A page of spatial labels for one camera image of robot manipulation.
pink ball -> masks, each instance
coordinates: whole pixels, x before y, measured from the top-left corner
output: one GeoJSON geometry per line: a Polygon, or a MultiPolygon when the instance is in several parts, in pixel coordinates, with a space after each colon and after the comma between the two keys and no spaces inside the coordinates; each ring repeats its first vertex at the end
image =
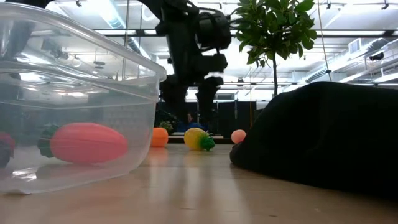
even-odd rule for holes
{"type": "Polygon", "coordinates": [[[236,130],[232,132],[231,139],[232,142],[237,144],[243,141],[243,139],[246,137],[246,133],[243,130],[236,130]]]}

potted plant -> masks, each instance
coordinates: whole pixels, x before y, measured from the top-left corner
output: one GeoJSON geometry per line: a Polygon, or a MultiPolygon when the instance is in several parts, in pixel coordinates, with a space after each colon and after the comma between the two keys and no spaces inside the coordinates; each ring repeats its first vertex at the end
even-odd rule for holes
{"type": "Polygon", "coordinates": [[[303,56],[303,48],[310,50],[317,32],[310,28],[314,19],[307,14],[314,5],[313,0],[240,0],[233,21],[237,26],[236,37],[241,44],[239,51],[251,46],[248,51],[248,65],[268,65],[274,69],[274,95],[278,94],[277,55],[284,60],[290,54],[303,56]]]}

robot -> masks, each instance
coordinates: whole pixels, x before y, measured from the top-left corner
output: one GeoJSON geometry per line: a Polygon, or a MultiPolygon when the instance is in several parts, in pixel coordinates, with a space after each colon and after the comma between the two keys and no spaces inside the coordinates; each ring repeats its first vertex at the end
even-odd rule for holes
{"type": "MultiPolygon", "coordinates": [[[[6,0],[45,8],[52,0],[6,0]]],[[[197,86],[199,112],[206,123],[211,121],[213,98],[220,77],[205,78],[210,72],[222,73],[228,66],[220,50],[231,43],[230,18],[222,12],[196,7],[189,0],[139,0],[160,20],[156,26],[159,35],[166,36],[174,74],[160,84],[161,97],[187,123],[188,110],[185,95],[188,87],[197,86]],[[215,49],[214,55],[203,52],[215,49]]]]}

